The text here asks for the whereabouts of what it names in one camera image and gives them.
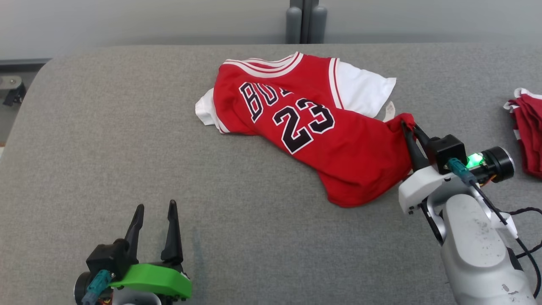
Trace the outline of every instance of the gray table surface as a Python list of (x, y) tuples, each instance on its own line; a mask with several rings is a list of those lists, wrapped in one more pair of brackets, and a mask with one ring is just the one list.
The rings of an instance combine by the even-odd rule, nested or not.
[[(453, 304), (439, 246), (421, 213), (403, 215), (397, 188), (339, 208), (311, 168), (195, 116), (225, 59), (294, 51), (397, 77), (390, 99), (429, 135), (454, 134), (470, 152), (500, 145), (521, 163), (502, 105), (517, 87), (542, 93), (541, 46), (140, 46), (57, 58), (0, 162), (1, 304), (72, 304), (85, 259), (124, 236), (137, 204), (138, 258), (158, 260), (170, 199), (193, 279), (187, 304)], [(486, 190), (507, 211), (541, 207), (540, 186), (518, 170)], [(542, 238), (538, 215), (516, 223), (527, 245)]]

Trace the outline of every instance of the metal bracket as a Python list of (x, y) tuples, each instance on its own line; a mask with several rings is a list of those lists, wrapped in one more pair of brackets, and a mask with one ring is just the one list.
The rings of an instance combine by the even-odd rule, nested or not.
[(13, 106), (14, 103), (22, 103), (27, 93), (23, 79), (15, 75), (0, 76), (0, 91), (4, 90), (8, 91), (4, 102), (2, 102), (6, 106)]

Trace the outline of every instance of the black cable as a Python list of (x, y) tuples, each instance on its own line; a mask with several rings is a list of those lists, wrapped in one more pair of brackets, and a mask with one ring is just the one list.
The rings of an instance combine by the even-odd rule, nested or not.
[[(495, 206), (493, 205), (491, 200), (484, 194), (484, 192), (482, 192), (482, 190), (476, 184), (476, 182), (471, 180), (470, 184), (474, 187), (474, 189), (476, 189), (476, 191), (478, 191), (478, 193), (482, 196), (482, 198), (483, 198), (484, 202), (486, 203), (486, 205), (495, 213), (495, 215), (497, 215), (499, 220), (505, 226), (508, 225), (508, 223), (506, 222), (506, 219), (504, 219), (504, 217), (502, 217), (501, 213), (497, 212), (498, 209), (495, 208)], [(535, 288), (534, 294), (533, 294), (533, 297), (536, 298), (538, 296), (538, 293), (540, 292), (540, 282), (541, 282), (540, 269), (538, 269), (537, 262), (534, 261), (534, 257), (531, 255), (531, 253), (529, 252), (529, 250), (527, 249), (525, 244), (521, 241), (521, 239), (519, 239), (519, 237), (518, 237), (518, 238), (515, 239), (515, 241), (518, 242), (519, 246), (527, 254), (527, 257), (529, 257), (529, 260), (533, 264), (534, 272), (536, 272), (536, 274), (537, 274), (537, 287)]]
[[(538, 212), (540, 213), (540, 215), (542, 215), (542, 209), (539, 209), (539, 208), (535, 208), (535, 207), (526, 207), (526, 208), (521, 208), (517, 211), (513, 211), (513, 212), (509, 212), (510, 215), (518, 215), (518, 214), (521, 214), (523, 212)], [(529, 250), (529, 253), (533, 253), (534, 251), (538, 251), (542, 248), (542, 242), (540, 242), (540, 244), (536, 245), (534, 248), (530, 249)], [(523, 252), (523, 253), (520, 253), (518, 255), (516, 255), (515, 257), (516, 258), (522, 258), (522, 257), (525, 257), (527, 256), (527, 253), (526, 252)]]

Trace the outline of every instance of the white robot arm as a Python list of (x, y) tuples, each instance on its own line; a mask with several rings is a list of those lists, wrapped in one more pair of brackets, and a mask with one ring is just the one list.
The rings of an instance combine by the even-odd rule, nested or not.
[[(540, 283), (533, 293), (516, 255), (503, 238), (510, 234), (529, 252), (518, 238), (512, 216), (494, 208), (480, 190), (480, 184), (513, 176), (514, 164), (508, 153), (495, 147), (473, 155), (476, 163), (469, 162), (463, 143), (454, 136), (429, 139), (419, 127), (404, 131), (414, 173), (400, 185), (399, 203), (404, 213), (413, 214), (417, 209), (424, 213), (441, 244), (441, 257), (456, 302), (536, 305)], [(428, 158), (422, 155), (414, 135)], [(468, 173), (451, 168), (452, 159), (464, 164), (459, 167)], [(530, 253), (527, 255), (534, 262)], [(540, 282), (536, 265), (535, 270)]]

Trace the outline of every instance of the clothing tag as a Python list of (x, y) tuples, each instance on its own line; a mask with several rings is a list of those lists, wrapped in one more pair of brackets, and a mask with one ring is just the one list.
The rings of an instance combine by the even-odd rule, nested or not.
[(382, 122), (387, 122), (393, 118), (395, 118), (395, 105), (392, 101), (390, 101), (386, 106), (386, 116), (384, 117)]

